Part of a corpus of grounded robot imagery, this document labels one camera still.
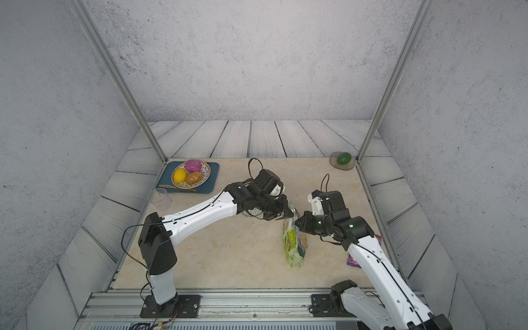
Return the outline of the wooden chopstick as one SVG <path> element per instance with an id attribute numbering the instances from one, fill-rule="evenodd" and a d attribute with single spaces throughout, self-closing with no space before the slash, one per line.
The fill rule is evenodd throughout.
<path id="1" fill-rule="evenodd" d="M 197 192 L 196 189 L 194 188 L 180 188 L 180 187 L 171 186 L 171 185 L 159 185 L 158 188 L 172 189 L 172 190 L 185 191 L 185 192 L 191 192 L 191 193 Z"/>

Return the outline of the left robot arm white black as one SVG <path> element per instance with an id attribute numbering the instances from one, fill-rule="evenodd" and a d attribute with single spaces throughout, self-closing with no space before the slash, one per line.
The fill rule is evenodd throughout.
<path id="1" fill-rule="evenodd" d="M 233 182 L 205 202 L 175 214 L 159 216 L 152 213 L 142 224 L 131 225 L 124 234 L 140 228 L 138 246 L 143 260 L 134 261 L 146 269 L 147 284 L 157 306 L 164 307 L 177 298 L 172 270 L 177 263 L 174 247 L 192 234 L 217 221 L 241 213 L 257 210 L 257 219 L 275 221 L 292 218 L 284 194 L 284 184 L 268 169 L 261 169 L 257 177 Z"/>

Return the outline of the magenta toy fruit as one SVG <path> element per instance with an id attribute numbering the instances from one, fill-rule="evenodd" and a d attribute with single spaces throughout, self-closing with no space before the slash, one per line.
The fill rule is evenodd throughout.
<path id="1" fill-rule="evenodd" d="M 188 173 L 200 172 L 202 170 L 202 163 L 197 159 L 190 159 L 185 162 L 184 168 Z"/>

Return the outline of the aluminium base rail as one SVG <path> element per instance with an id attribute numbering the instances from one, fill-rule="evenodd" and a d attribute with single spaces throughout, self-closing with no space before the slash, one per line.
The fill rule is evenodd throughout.
<path id="1" fill-rule="evenodd" d="M 200 295 L 196 318 L 140 318 L 145 298 L 137 290 L 92 294 L 75 329 L 364 329 L 356 317 L 315 318 L 309 313 L 312 294 L 328 289 L 181 290 Z"/>

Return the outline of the green toy avocado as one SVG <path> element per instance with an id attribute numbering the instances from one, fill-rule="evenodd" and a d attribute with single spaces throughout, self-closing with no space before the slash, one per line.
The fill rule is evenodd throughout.
<path id="1" fill-rule="evenodd" d="M 353 160 L 352 155 L 347 152 L 340 153 L 336 156 L 336 163 L 341 166 L 350 164 L 352 160 Z"/>

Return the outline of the aluminium frame post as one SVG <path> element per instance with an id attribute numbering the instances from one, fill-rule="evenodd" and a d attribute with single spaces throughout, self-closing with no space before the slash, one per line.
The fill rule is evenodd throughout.
<path id="1" fill-rule="evenodd" d="M 168 162 L 168 157 L 165 152 L 163 152 L 161 146 L 158 143 L 154 133 L 152 132 L 150 126 L 147 123 L 144 114 L 141 112 L 141 109 L 133 97 L 131 90 L 129 89 L 123 75 L 121 74 L 118 66 L 111 56 L 110 51 L 105 45 L 103 38 L 101 37 L 96 25 L 94 24 L 92 18 L 89 15 L 85 4 L 81 0 L 69 0 L 67 1 L 72 12 L 76 16 L 78 23 L 80 24 L 85 35 L 89 39 L 89 42 L 92 44 L 93 49 L 96 51 L 99 59 L 103 62 L 107 73 L 109 74 L 111 80 L 119 91 L 120 95 L 124 99 L 129 111 L 136 120 L 141 132 L 144 133 L 147 142 L 156 152 L 160 161 L 164 164 Z"/>
<path id="2" fill-rule="evenodd" d="M 432 0 L 423 0 L 420 2 L 420 6 L 414 18 L 414 21 L 412 22 L 413 24 L 411 25 L 411 29 L 409 30 L 407 38 L 404 41 L 404 45 L 401 49 L 400 55 L 398 56 L 395 67 L 389 78 L 389 82 L 384 90 L 384 93 L 382 94 L 378 107 L 375 110 L 373 117 L 371 118 L 371 124 L 368 128 L 366 137 L 356 157 L 357 163 L 360 163 L 367 156 L 367 152 L 374 139 L 375 132 L 379 129 L 383 117 L 389 108 L 390 101 L 392 100 L 397 86 L 400 83 L 406 65 L 409 59 L 411 58 L 412 52 L 417 44 L 421 31 L 424 28 L 428 15 L 432 9 L 433 3 L 434 1 Z"/>

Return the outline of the white patterned breakfast bowl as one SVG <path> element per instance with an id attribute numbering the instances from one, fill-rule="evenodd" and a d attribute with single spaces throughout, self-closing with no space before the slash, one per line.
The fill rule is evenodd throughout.
<path id="1" fill-rule="evenodd" d="M 252 210 L 247 210 L 245 212 L 246 216 L 248 217 L 256 217 L 257 219 L 263 219 L 263 211 L 259 210 L 258 208 L 253 208 Z"/>

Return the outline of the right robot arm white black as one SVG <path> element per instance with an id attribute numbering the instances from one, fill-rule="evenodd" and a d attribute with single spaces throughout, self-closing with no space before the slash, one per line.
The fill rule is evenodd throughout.
<path id="1" fill-rule="evenodd" d="M 295 224 L 307 234 L 330 237 L 363 269 L 379 301 L 368 297 L 352 280 L 331 287 L 327 296 L 314 295 L 316 317 L 355 316 L 368 329 L 452 329 L 443 314 L 435 315 L 407 286 L 386 258 L 372 228 L 352 217 L 338 191 L 315 190 L 308 196 L 312 209 Z"/>

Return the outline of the teal placemat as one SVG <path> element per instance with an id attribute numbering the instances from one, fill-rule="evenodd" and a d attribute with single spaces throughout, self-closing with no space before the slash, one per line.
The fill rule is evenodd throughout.
<path id="1" fill-rule="evenodd" d="M 158 188 L 159 185 L 171 185 L 174 186 L 171 182 L 171 174 L 177 167 L 177 165 L 180 165 L 184 162 L 170 162 L 167 167 L 165 168 L 164 172 L 162 173 L 161 177 L 158 180 L 158 183 L 156 185 L 156 188 Z M 220 165 L 217 162 L 206 162 L 210 168 L 211 168 L 211 174 L 209 179 L 202 185 L 198 186 L 196 189 L 196 193 L 199 194 L 208 194 L 210 192 L 213 192 L 217 177 L 219 174 Z M 178 190 L 172 190 L 172 189 L 166 189 L 169 193 L 184 193 L 185 191 L 178 191 Z"/>

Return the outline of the left aluminium frame post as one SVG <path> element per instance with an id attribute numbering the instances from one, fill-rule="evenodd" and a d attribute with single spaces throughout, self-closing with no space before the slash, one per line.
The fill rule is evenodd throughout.
<path id="1" fill-rule="evenodd" d="M 141 132 L 144 133 L 147 142 L 156 152 L 160 161 L 164 164 L 168 162 L 168 157 L 165 152 L 163 152 L 161 146 L 158 143 L 154 133 L 152 132 L 150 126 L 147 123 L 144 114 L 141 112 L 141 109 L 133 97 L 131 90 L 129 89 L 123 75 L 121 74 L 118 66 L 111 56 L 110 51 L 105 45 L 103 38 L 101 37 L 96 25 L 94 24 L 92 18 L 89 15 L 85 4 L 81 0 L 69 0 L 67 1 L 72 12 L 76 16 L 78 23 L 80 24 L 85 35 L 89 39 L 89 42 L 92 44 L 93 49 L 96 51 L 99 59 L 103 62 L 107 73 L 109 74 L 111 80 L 119 91 L 120 95 L 124 99 L 129 111 L 136 120 Z"/>

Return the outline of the patterned fruit plate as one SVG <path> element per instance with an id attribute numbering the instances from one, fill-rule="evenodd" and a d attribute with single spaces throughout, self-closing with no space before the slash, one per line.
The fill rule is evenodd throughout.
<path id="1" fill-rule="evenodd" d="M 211 168 L 206 162 L 202 162 L 202 161 L 200 161 L 200 162 L 202 163 L 202 170 L 200 172 L 202 172 L 202 174 L 203 174 L 203 178 L 202 178 L 202 180 L 200 182 L 190 186 L 190 185 L 186 184 L 185 182 L 181 183 L 181 184 L 175 184 L 175 183 L 173 183 L 172 179 L 170 178 L 172 184 L 174 186 L 177 186 L 177 187 L 180 187 L 180 188 L 197 188 L 198 186 L 204 184 L 210 177 Z M 180 165 L 177 165 L 177 167 L 175 169 L 184 168 L 184 164 L 185 164 L 185 162 L 180 164 Z"/>

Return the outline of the yellow toy lemon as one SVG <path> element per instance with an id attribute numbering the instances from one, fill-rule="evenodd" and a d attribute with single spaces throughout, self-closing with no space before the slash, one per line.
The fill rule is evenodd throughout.
<path id="1" fill-rule="evenodd" d="M 171 179 L 172 179 L 173 183 L 181 184 L 181 183 L 184 183 L 186 181 L 186 177 L 187 177 L 186 169 L 185 168 L 178 168 L 178 169 L 175 169 L 173 171 Z"/>

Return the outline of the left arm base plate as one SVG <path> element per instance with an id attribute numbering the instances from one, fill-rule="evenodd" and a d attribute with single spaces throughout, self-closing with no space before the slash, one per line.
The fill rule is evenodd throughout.
<path id="1" fill-rule="evenodd" d="M 198 316 L 200 295 L 176 295 L 165 304 L 156 303 L 153 295 L 145 298 L 140 318 L 196 318 Z"/>

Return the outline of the orange brown toy fruit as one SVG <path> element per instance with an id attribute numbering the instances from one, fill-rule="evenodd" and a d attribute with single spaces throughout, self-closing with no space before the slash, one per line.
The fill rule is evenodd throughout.
<path id="1" fill-rule="evenodd" d="M 192 172 L 192 173 L 188 173 L 186 178 L 185 178 L 185 183 L 192 186 L 194 184 L 197 184 L 198 182 L 200 182 L 203 178 L 203 174 L 202 172 L 200 171 L 195 171 L 195 172 Z"/>

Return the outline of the green oats bag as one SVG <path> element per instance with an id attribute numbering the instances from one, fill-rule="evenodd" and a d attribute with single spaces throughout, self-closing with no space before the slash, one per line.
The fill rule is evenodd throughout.
<path id="1" fill-rule="evenodd" d="M 293 203 L 290 202 L 288 206 L 293 213 L 293 217 L 283 220 L 283 249 L 288 267 L 300 268 L 305 260 L 307 236 L 296 225 L 296 220 L 300 218 L 300 215 Z"/>

